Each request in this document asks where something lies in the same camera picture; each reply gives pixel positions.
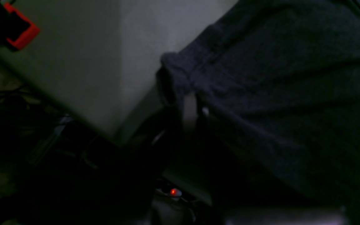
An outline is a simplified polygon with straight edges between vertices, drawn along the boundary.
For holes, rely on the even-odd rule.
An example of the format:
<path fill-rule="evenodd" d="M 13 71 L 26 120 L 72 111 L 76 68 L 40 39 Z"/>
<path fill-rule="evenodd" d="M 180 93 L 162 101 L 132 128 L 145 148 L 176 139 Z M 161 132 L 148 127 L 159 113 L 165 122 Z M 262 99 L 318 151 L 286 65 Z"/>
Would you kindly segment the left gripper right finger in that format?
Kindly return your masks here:
<path fill-rule="evenodd" d="M 248 185 L 237 161 L 211 129 L 210 111 L 205 103 L 197 102 L 197 131 L 202 142 L 204 169 L 213 200 L 248 200 Z"/>

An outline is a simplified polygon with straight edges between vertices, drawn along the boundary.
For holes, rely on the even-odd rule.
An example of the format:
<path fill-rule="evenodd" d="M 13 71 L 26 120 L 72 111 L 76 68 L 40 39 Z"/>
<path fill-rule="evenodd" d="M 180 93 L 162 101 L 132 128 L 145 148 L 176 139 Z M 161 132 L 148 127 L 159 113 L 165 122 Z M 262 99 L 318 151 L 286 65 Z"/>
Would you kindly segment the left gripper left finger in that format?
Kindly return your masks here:
<path fill-rule="evenodd" d="M 160 109 L 145 119 L 121 146 L 125 183 L 146 184 L 162 174 L 182 136 L 180 116 L 176 108 Z"/>

